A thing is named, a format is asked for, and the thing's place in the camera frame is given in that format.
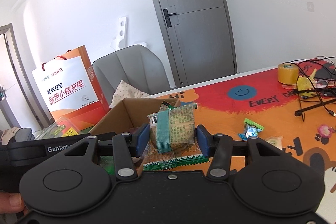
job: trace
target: smiley face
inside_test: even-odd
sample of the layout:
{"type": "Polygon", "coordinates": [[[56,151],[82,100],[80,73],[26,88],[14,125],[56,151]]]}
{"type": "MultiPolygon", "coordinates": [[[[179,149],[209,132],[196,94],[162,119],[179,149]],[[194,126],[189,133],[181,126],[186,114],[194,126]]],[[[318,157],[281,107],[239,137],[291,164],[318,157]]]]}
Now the smiley face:
{"type": "Polygon", "coordinates": [[[248,100],[257,95],[257,90],[249,85],[239,85],[230,89],[227,95],[234,100],[248,100]]]}

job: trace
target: finger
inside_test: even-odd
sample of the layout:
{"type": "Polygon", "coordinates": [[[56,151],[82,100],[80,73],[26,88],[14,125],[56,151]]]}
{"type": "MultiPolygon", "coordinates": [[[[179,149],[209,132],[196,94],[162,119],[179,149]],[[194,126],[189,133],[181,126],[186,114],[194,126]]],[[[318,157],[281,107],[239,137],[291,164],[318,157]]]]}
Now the finger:
{"type": "Polygon", "coordinates": [[[24,208],[20,194],[0,193],[0,214],[14,214],[23,211],[24,208]]]}

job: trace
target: cardboard flap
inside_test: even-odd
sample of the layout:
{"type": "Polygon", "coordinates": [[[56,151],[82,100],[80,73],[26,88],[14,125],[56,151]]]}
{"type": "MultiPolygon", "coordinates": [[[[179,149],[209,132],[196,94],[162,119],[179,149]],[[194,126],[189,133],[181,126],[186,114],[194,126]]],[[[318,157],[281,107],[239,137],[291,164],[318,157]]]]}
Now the cardboard flap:
{"type": "Polygon", "coordinates": [[[120,101],[90,130],[90,134],[98,135],[109,132],[120,134],[129,132],[130,128],[134,126],[123,101],[120,101]]]}
{"type": "Polygon", "coordinates": [[[148,123],[147,115],[159,111],[163,101],[171,105],[178,105],[179,99],[150,99],[150,98],[125,98],[123,100],[128,115],[134,127],[140,127],[143,123],[148,123]]]}

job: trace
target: door handle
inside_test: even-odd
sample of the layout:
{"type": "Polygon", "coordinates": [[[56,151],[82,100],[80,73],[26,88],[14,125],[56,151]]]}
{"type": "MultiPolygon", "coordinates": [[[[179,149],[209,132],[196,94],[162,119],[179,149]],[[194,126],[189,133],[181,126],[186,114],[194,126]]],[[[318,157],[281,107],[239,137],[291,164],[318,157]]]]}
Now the door handle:
{"type": "Polygon", "coordinates": [[[171,27],[170,16],[175,16],[177,14],[176,13],[169,14],[168,9],[163,9],[163,14],[165,16],[165,20],[166,20],[166,23],[167,23],[167,28],[171,27]]]}
{"type": "Polygon", "coordinates": [[[2,86],[0,86],[0,101],[2,98],[7,98],[5,91],[6,90],[4,90],[2,86]]]}

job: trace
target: candy wrapper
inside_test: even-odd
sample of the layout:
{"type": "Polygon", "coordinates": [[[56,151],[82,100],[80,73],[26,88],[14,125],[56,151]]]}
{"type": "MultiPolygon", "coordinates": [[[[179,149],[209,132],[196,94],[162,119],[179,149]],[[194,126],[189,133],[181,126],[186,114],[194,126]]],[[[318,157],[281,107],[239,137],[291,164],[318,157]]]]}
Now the candy wrapper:
{"type": "Polygon", "coordinates": [[[264,127],[260,124],[253,122],[246,118],[244,120],[245,123],[245,129],[244,132],[241,134],[238,134],[238,136],[243,140],[247,141],[247,139],[251,136],[258,136],[261,131],[264,130],[264,127]]]}
{"type": "Polygon", "coordinates": [[[282,137],[269,137],[265,141],[282,150],[282,137]]]}
{"type": "Polygon", "coordinates": [[[320,125],[317,131],[322,138],[331,138],[332,134],[335,133],[335,130],[326,124],[320,125]]]}
{"type": "Polygon", "coordinates": [[[151,135],[144,170],[165,170],[209,161],[194,141],[196,104],[173,108],[162,104],[148,115],[151,135]]]}
{"type": "MultiPolygon", "coordinates": [[[[127,130],[127,132],[129,132],[130,134],[134,134],[136,133],[136,131],[139,129],[139,127],[135,127],[135,128],[130,128],[129,130],[127,130]]],[[[140,175],[142,173],[143,170],[143,159],[145,158],[145,156],[148,153],[148,149],[146,147],[145,151],[143,152],[142,156],[140,158],[135,158],[132,157],[132,161],[134,163],[134,167],[135,170],[137,171],[138,175],[140,175]]],[[[105,171],[107,173],[109,173],[110,175],[114,175],[114,161],[113,161],[113,156],[100,156],[100,161],[99,161],[99,165],[105,169],[105,171]]]]}

